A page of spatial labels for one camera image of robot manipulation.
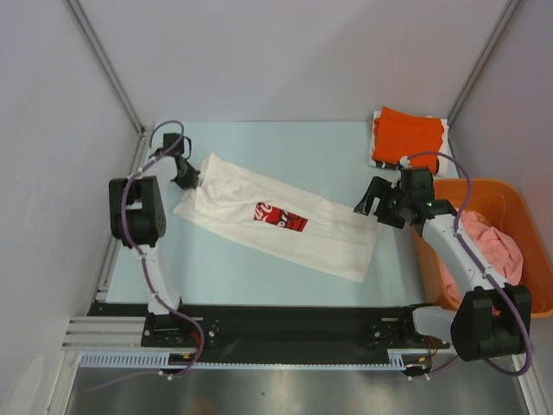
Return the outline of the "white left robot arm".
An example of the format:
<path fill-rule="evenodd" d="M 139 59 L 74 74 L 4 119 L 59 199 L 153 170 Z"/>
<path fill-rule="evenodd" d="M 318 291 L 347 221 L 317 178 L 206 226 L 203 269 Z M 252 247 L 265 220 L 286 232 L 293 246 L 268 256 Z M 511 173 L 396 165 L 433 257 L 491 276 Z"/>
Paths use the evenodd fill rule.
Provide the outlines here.
<path fill-rule="evenodd" d="M 200 172 L 188 161 L 191 151 L 189 137 L 165 133 L 162 146 L 140 170 L 108 184 L 111 235 L 140 265 L 149 292 L 148 312 L 154 316 L 173 314 L 181 305 L 160 257 L 167 230 L 162 191 L 168 186 L 181 191 L 197 187 Z"/>

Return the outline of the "white t-shirt red graphic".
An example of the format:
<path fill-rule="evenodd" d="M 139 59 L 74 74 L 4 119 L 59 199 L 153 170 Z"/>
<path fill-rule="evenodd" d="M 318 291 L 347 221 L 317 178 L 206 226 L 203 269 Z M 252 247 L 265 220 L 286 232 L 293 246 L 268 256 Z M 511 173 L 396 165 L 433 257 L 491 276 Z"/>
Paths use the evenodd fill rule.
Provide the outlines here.
<path fill-rule="evenodd" d="M 367 216 L 210 154 L 174 214 L 232 242 L 361 283 L 380 230 Z"/>

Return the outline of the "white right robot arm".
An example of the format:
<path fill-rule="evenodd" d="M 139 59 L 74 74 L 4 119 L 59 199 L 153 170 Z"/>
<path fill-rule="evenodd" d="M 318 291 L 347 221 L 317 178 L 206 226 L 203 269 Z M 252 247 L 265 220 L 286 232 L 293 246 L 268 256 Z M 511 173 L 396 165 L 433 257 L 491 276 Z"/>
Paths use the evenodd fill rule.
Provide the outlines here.
<path fill-rule="evenodd" d="M 462 295 L 456 311 L 415 308 L 398 325 L 405 345 L 418 347 L 432 336 L 451 344 L 464 361 L 532 357 L 529 290 L 510 284 L 493 268 L 462 226 L 460 210 L 436 197 L 428 169 L 401 169 L 396 182 L 373 177 L 354 211 L 373 214 L 390 227 L 411 226 L 437 253 Z"/>

